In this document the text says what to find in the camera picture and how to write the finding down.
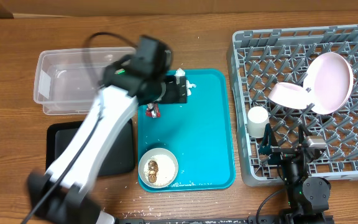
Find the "pink bowl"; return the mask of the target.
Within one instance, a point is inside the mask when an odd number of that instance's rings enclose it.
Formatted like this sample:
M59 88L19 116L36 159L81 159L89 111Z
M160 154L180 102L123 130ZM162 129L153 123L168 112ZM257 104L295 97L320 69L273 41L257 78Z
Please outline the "pink bowl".
M308 92L302 86L287 82L275 84L268 98L278 105L296 110L304 110L311 104Z

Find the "large white plate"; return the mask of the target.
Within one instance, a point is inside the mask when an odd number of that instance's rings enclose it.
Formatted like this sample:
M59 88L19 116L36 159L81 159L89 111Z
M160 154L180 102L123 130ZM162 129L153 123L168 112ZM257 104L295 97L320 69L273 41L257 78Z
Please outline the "large white plate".
M334 52L316 57L303 80L303 88L313 104L311 110L317 114L331 114L342 108L353 84L354 74L349 62Z

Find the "red foil wrapper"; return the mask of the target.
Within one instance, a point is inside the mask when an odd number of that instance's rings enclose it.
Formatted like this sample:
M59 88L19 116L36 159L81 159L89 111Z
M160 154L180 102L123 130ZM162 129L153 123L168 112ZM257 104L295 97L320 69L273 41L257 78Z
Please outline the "red foil wrapper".
M151 118L159 118L160 110L157 103L147 104L145 115Z

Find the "cream paper cup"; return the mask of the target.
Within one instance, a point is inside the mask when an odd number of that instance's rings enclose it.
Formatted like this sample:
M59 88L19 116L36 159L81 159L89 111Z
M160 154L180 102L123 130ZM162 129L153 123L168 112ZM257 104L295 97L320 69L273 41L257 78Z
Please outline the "cream paper cup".
M268 111L261 106L252 107L247 114L247 130L252 138L262 138L269 123Z

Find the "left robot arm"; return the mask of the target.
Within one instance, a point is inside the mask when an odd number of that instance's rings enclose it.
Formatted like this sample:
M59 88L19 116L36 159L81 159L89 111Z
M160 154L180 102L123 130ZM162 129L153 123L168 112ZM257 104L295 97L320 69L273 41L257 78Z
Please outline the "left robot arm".
M167 75L173 52L166 43L142 35L135 44L115 34L136 52L111 63L97 77L89 52L95 37L97 34L84 42L83 63L90 79L96 81L98 93L64 152L45 174L29 174L27 189L32 209L23 223L33 216L52 223L119 223L88 195L107 154L138 107L187 101L185 76Z

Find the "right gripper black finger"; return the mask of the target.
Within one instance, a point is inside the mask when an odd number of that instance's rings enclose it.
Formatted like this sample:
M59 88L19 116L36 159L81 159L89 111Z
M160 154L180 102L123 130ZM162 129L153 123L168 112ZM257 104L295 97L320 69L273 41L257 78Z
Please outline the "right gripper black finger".
M306 128L305 125L300 124L298 126L298 145L301 147L309 147L310 144L307 137L312 136L312 133Z
M258 152L259 154L263 155L271 155L273 153L278 153L278 150L278 142L274 136L271 125L268 123L265 125L264 136L262 138Z

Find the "white tissue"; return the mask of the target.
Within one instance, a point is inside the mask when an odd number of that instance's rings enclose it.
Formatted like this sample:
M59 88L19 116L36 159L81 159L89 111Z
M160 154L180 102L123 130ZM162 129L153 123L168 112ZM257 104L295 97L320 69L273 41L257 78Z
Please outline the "white tissue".
M186 73L184 70L182 70L181 68L177 69L175 72L175 77L177 78L177 80L181 77L186 77L185 76ZM196 88L196 84L194 83L190 83L188 80L186 80L186 90L187 90L187 96L191 95L191 89L192 88Z

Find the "grey bowl with rice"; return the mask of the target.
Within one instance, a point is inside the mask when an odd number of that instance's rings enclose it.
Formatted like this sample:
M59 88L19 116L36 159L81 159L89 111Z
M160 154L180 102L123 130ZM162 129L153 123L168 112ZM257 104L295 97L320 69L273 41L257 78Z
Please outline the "grey bowl with rice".
M167 149L150 149L140 157L138 173L146 186L162 189L175 180L178 174L178 161Z

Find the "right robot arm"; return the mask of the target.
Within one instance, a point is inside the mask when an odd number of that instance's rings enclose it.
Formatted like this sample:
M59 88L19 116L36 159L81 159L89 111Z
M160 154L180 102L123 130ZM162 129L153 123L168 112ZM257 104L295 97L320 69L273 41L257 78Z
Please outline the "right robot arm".
M278 145L271 125L265 126L259 154L268 156L269 165L277 165L284 188L269 195L259 206L255 220L262 223L260 211L270 198L286 192L289 207L281 210L268 223L334 223L332 216L324 212L329 209L331 184L322 177L311 177L308 174L308 164L321 157L327 144L323 137L315 136L304 125L298 126L298 144L291 148Z

